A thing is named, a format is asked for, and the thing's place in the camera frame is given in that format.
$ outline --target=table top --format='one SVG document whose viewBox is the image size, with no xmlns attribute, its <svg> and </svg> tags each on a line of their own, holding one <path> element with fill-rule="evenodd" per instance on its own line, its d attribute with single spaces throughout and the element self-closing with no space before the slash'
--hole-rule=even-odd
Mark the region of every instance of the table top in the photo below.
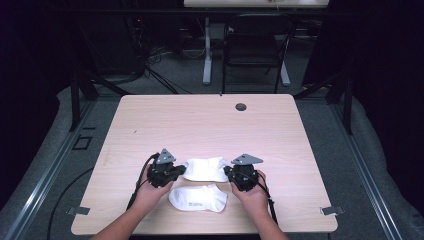
<svg viewBox="0 0 424 240">
<path fill-rule="evenodd" d="M 246 105 L 245 111 L 235 106 Z M 181 165 L 190 158 L 243 153 L 261 158 L 255 164 L 267 176 L 280 228 L 285 232 L 331 232 L 334 216 L 321 207 L 329 201 L 299 112 L 291 95 L 138 95 L 121 99 L 106 136 L 72 232 L 95 234 L 120 216 L 134 191 L 145 161 L 166 148 Z M 182 176 L 173 187 L 201 186 Z M 137 226 L 134 234 L 256 233 L 229 183 L 216 183 L 228 194 L 220 213 L 184 212 L 165 195 Z"/>
<path fill-rule="evenodd" d="M 329 0 L 184 0 L 185 7 L 326 8 Z"/>
</svg>

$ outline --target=cable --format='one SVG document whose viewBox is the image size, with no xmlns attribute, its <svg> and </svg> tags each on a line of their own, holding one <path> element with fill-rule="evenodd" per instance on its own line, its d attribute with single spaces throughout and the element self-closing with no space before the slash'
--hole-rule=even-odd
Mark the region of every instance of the cable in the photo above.
<svg viewBox="0 0 424 240">
<path fill-rule="evenodd" d="M 94 169 L 94 167 L 93 168 L 90 168 L 90 169 L 87 169 L 86 171 L 84 171 L 83 173 L 81 173 L 78 177 L 76 177 L 71 183 L 69 183 L 68 184 L 68 186 L 66 186 L 66 188 L 65 188 L 65 190 L 63 190 L 62 191 L 62 193 L 60 194 L 60 196 L 59 196 L 59 199 L 57 200 L 57 202 L 56 202 L 56 204 L 55 204 L 55 206 L 54 206 L 54 208 L 53 208 L 53 211 L 51 212 L 51 214 L 50 214 L 50 219 L 49 219 L 49 225 L 48 225 L 48 228 L 47 228 L 47 240 L 49 240 L 50 239 L 50 232 L 51 232 L 51 229 L 52 229 L 52 222 L 53 222 L 53 217 L 54 217 L 54 213 L 56 212 L 56 208 L 57 208 L 57 206 L 59 205 L 59 203 L 60 203 L 60 200 L 62 199 L 62 197 L 65 195 L 65 193 L 66 193 L 66 191 L 68 191 L 68 189 L 78 180 L 78 179 L 80 179 L 82 176 L 84 176 L 85 174 L 87 174 L 87 173 L 89 173 L 90 171 L 93 171 L 93 169 Z"/>
<path fill-rule="evenodd" d="M 272 201 L 272 197 L 271 197 L 271 195 L 269 194 L 269 191 L 268 191 L 268 187 L 267 187 L 267 185 L 266 185 L 265 178 L 264 178 L 261 174 L 259 174 L 259 173 L 258 173 L 258 175 L 259 175 L 259 176 L 262 178 L 262 180 L 264 181 L 265 186 L 263 186 L 262 184 L 260 184 L 258 181 L 256 181 L 255 179 L 253 179 L 253 178 L 252 178 L 251 176 L 249 176 L 249 175 L 246 175 L 246 174 L 244 174 L 244 173 L 242 173 L 242 172 L 238 172 L 238 171 L 235 171 L 234 173 L 235 173 L 235 174 L 240 174 L 240 175 L 242 175 L 243 177 L 248 178 L 249 180 L 251 180 L 252 182 L 254 182 L 255 184 L 257 184 L 259 187 L 261 187 L 261 188 L 262 188 L 262 190 L 264 190 L 265 194 L 266 194 L 266 195 L 267 195 L 267 197 L 268 197 L 268 204 L 269 204 L 269 209 L 270 209 L 270 211 L 271 211 L 271 217 L 272 217 L 272 219 L 274 220 L 274 222 L 278 225 L 277 215 L 275 214 L 275 209 L 274 209 L 274 201 Z"/>
<path fill-rule="evenodd" d="M 153 69 L 151 69 L 150 67 L 146 67 L 147 72 L 149 72 L 159 83 L 161 83 L 164 87 L 166 87 L 169 91 L 171 91 L 174 94 L 179 94 L 178 91 L 172 86 L 176 86 L 177 88 L 183 90 L 186 93 L 192 93 L 182 87 L 180 87 L 179 85 L 177 85 L 176 83 L 172 82 L 171 80 L 163 77 L 162 75 L 160 75 L 159 73 L 155 72 Z"/>
<path fill-rule="evenodd" d="M 149 178 L 148 178 L 148 179 L 144 180 L 143 182 L 141 182 L 141 179 L 143 178 L 144 171 L 146 170 L 147 165 L 149 164 L 150 160 L 152 160 L 152 159 L 157 159 L 158 157 L 159 157 L 159 153 L 155 153 L 155 154 L 153 154 L 152 156 L 150 156 L 150 157 L 149 157 L 149 159 L 147 159 L 147 160 L 146 160 L 146 162 L 144 163 L 143 168 L 141 169 L 141 172 L 140 172 L 140 176 L 138 176 L 137 183 L 135 184 L 135 190 L 134 190 L 134 193 L 131 195 L 130 201 L 128 202 L 127 210 L 128 210 L 128 209 L 132 206 L 132 204 L 134 203 L 135 198 L 137 197 L 138 190 L 141 188 L 141 186 L 143 186 L 143 184 L 144 184 L 147 180 L 149 180 Z"/>
</svg>

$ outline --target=chair leg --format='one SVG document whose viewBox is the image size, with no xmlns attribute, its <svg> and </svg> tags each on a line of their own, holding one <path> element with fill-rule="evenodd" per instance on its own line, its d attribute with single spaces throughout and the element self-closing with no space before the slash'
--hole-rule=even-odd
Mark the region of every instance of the chair leg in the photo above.
<svg viewBox="0 0 424 240">
<path fill-rule="evenodd" d="M 275 81 L 275 86 L 274 86 L 274 94 L 277 93 L 278 85 L 280 84 L 280 81 L 281 81 L 281 67 L 278 68 L 277 80 Z"/>
<path fill-rule="evenodd" d="M 226 75 L 226 65 L 225 63 L 222 64 L 222 89 L 221 89 L 221 93 L 224 94 L 225 93 L 225 75 Z"/>
</svg>

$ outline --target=white sock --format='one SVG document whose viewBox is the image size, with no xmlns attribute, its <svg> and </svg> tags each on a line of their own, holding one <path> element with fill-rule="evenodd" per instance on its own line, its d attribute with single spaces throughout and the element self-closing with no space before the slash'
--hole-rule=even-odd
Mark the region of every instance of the white sock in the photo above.
<svg viewBox="0 0 424 240">
<path fill-rule="evenodd" d="M 188 159 L 183 177 L 191 181 L 228 182 L 224 167 L 228 164 L 222 157 Z"/>
<path fill-rule="evenodd" d="M 221 212 L 227 203 L 227 194 L 215 184 L 177 187 L 172 189 L 168 198 L 175 208 L 182 211 Z"/>
</svg>

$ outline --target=white table leg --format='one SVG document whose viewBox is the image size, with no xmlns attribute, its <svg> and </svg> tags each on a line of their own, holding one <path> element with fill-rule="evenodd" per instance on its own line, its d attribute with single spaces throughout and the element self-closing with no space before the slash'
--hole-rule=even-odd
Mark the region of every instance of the white table leg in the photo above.
<svg viewBox="0 0 424 240">
<path fill-rule="evenodd" d="M 211 84 L 212 58 L 211 58 L 211 37 L 209 18 L 205 19 L 205 68 L 203 69 L 203 84 Z"/>
<path fill-rule="evenodd" d="M 287 68 L 284 61 L 283 61 L 283 66 L 281 67 L 281 81 L 283 82 L 284 87 L 290 86 L 289 74 L 287 73 Z"/>
</svg>

